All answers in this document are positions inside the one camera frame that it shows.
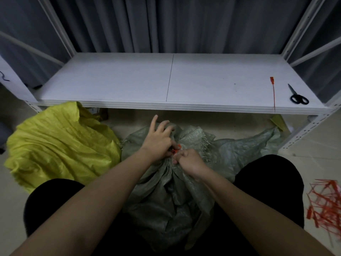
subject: person's right hand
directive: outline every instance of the person's right hand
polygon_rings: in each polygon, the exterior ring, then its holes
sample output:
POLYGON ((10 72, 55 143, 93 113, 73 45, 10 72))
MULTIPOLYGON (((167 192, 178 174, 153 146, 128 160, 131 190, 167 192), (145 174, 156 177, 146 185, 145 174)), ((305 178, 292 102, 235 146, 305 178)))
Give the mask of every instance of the person's right hand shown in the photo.
POLYGON ((173 163, 179 163, 187 175, 194 179, 201 179, 210 170, 194 149, 180 150, 173 156, 173 163))

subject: black scissors handle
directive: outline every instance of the black scissors handle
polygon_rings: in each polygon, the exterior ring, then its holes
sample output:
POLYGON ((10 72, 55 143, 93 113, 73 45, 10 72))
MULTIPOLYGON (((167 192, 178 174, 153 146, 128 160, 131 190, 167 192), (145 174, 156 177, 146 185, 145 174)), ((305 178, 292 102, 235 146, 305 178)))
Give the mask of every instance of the black scissors handle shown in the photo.
POLYGON ((302 95, 299 95, 299 94, 294 94, 290 97, 290 100, 295 103, 295 104, 304 104, 304 105, 307 105, 309 104, 309 100, 302 96, 302 95))

